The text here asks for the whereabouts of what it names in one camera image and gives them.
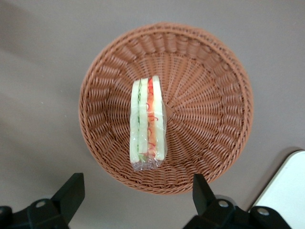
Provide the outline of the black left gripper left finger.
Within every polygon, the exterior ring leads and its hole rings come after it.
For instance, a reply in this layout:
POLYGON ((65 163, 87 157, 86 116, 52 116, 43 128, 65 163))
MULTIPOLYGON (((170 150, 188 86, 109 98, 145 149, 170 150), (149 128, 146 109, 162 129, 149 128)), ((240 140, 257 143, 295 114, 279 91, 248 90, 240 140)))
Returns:
POLYGON ((0 227, 2 229, 68 229, 84 197, 84 174, 74 173, 51 198, 38 199, 18 212, 13 212, 9 206, 1 206, 0 227))

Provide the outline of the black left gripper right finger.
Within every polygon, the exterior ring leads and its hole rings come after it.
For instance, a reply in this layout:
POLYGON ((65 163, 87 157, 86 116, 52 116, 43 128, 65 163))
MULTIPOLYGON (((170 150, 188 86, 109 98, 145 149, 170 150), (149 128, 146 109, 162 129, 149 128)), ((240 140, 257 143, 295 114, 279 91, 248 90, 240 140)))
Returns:
POLYGON ((246 212, 225 198, 217 198, 201 174, 193 177, 193 202, 197 210, 186 229, 289 229, 272 208, 255 206, 246 212))

